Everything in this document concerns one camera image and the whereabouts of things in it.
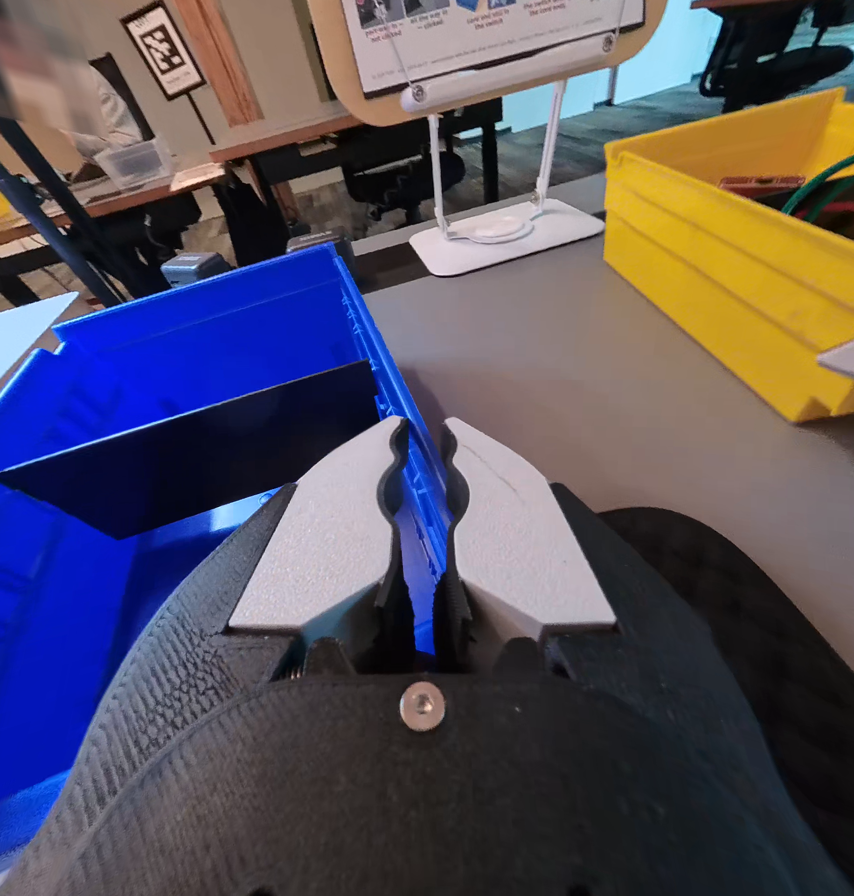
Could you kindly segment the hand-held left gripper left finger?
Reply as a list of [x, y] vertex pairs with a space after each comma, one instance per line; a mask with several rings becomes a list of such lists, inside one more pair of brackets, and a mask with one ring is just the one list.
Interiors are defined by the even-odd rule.
[[396, 521], [408, 454], [409, 420], [388, 417], [306, 472], [228, 632], [288, 635], [299, 655], [333, 639], [357, 671], [408, 671], [414, 614]]

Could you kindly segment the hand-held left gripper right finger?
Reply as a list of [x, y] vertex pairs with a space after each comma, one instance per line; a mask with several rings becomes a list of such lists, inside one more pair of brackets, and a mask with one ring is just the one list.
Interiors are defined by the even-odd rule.
[[617, 617], [547, 478], [458, 418], [444, 421], [452, 521], [433, 605], [437, 665], [483, 672], [507, 644], [611, 633]]

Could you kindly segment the yellow plastic bin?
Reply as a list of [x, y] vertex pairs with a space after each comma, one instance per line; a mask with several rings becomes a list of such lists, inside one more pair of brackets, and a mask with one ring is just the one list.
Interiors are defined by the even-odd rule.
[[854, 413], [854, 379], [821, 366], [854, 340], [854, 241], [722, 188], [812, 178], [854, 154], [854, 103], [832, 89], [604, 148], [603, 257], [784, 419]]

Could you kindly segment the red ethernet splitter box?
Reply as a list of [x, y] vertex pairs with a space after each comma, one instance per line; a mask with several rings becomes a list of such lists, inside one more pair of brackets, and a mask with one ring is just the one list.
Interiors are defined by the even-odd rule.
[[723, 191], [735, 196], [757, 199], [781, 193], [793, 193], [805, 183], [802, 175], [733, 175], [718, 184]]

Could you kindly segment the blue plastic bin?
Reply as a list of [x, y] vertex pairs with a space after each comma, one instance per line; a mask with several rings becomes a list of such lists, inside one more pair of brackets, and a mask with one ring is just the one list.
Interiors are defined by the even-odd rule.
[[[410, 420], [405, 576], [420, 651], [448, 528], [437, 448], [327, 245], [59, 323], [0, 392], [0, 472], [368, 361], [381, 418]], [[283, 483], [117, 539], [0, 483], [0, 868], [38, 831], [119, 664], [176, 586]]]

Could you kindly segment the black bin divider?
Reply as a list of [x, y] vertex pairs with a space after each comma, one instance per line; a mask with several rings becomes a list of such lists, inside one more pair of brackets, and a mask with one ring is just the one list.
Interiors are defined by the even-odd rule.
[[364, 359], [0, 470], [0, 485], [124, 540], [296, 482], [378, 421]]

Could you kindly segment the black foam mat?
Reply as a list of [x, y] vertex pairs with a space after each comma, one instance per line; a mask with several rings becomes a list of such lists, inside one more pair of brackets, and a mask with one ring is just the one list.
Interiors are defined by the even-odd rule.
[[854, 886], [854, 672], [721, 533], [659, 508], [600, 518], [708, 623], [792, 800]]

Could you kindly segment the grey electronic device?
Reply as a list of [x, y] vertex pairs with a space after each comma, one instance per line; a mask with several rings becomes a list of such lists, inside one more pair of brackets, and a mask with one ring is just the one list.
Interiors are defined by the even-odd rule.
[[353, 241], [343, 228], [311, 231], [292, 237], [287, 243], [285, 252], [299, 252], [320, 245], [331, 245], [337, 255], [342, 257], [347, 264], [351, 264], [355, 260]]
[[235, 270], [219, 252], [182, 252], [160, 266], [160, 271], [171, 288], [210, 279]]

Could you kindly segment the black office chair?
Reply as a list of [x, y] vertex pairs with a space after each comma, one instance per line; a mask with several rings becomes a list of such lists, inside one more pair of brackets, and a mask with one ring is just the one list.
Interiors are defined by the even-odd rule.
[[421, 204], [434, 197], [430, 133], [426, 120], [397, 126], [357, 126], [337, 138], [346, 190], [380, 221], [403, 210], [405, 223], [421, 222]]
[[843, 72], [854, 50], [824, 44], [839, 25], [843, 2], [692, 2], [717, 15], [721, 28], [701, 72], [698, 90], [719, 98], [722, 113], [760, 106], [802, 92]]

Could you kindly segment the wooden desk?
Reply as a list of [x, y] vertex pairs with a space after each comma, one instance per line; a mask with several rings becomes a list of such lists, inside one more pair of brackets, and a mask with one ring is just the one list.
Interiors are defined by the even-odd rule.
[[[258, 152], [321, 139], [331, 133], [363, 124], [339, 103], [327, 104], [326, 108], [326, 113], [321, 112], [314, 118], [288, 124], [260, 120], [231, 128], [226, 140], [210, 152], [209, 162], [185, 167], [171, 177], [121, 191], [117, 191], [111, 181], [105, 180], [97, 185], [77, 187], [74, 196], [91, 218], [100, 218], [209, 187], [224, 179], [228, 173], [228, 163], [243, 161]], [[41, 211], [58, 227], [71, 223], [69, 214], [53, 201], [44, 203]], [[4, 218], [0, 218], [0, 245], [28, 238], [36, 233], [40, 232], [16, 211], [12, 210]]]

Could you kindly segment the black tripod pole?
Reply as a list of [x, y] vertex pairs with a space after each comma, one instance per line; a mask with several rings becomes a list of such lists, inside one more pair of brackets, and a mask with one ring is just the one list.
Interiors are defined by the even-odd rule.
[[[76, 232], [76, 238], [65, 234], [63, 227], [56, 224], [53, 218], [43, 211], [30, 185], [18, 175], [11, 173], [1, 161], [0, 192], [9, 204], [33, 225], [36, 232], [47, 240], [63, 263], [70, 267], [77, 278], [106, 308], [116, 308], [124, 304], [128, 299], [114, 285], [105, 264], [111, 264], [115, 278], [125, 287], [130, 285], [130, 275], [123, 270], [111, 243], [98, 230], [66, 183], [15, 120], [0, 117], [0, 136], [18, 153], [20, 159], [38, 177], [41, 185], [53, 196], [67, 216], [70, 229]], [[103, 262], [104, 265], [90, 261], [83, 248], [90, 249], [97, 261]]]

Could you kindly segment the clear plastic container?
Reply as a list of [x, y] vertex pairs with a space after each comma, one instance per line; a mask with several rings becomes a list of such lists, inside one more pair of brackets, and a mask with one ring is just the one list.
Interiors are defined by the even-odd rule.
[[121, 192], [171, 180], [176, 174], [174, 157], [160, 136], [102, 151], [94, 157], [94, 163]]

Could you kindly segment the instruction sign board on stand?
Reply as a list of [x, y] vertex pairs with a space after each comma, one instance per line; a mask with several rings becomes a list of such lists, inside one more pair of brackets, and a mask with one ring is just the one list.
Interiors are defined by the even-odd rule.
[[[339, 102], [371, 126], [424, 118], [429, 127], [436, 225], [410, 237], [429, 273], [451, 278], [594, 238], [604, 222], [549, 197], [570, 79], [612, 69], [640, 53], [665, 1], [449, 2], [409, 14], [404, 2], [311, 1], [310, 18]], [[542, 158], [527, 200], [451, 223], [444, 213], [441, 114], [551, 84]]]

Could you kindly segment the fiducial marker sign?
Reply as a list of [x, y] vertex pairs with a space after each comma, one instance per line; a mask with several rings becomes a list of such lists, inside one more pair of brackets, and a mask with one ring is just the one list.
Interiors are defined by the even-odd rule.
[[186, 97], [211, 146], [216, 141], [195, 96], [208, 85], [202, 67], [164, 1], [152, 1], [119, 18], [147, 70], [169, 102]]

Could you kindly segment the wooden post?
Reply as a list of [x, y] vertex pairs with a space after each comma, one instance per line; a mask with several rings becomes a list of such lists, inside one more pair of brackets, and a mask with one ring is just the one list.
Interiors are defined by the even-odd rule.
[[174, 1], [202, 72], [230, 127], [264, 119], [219, 1]]

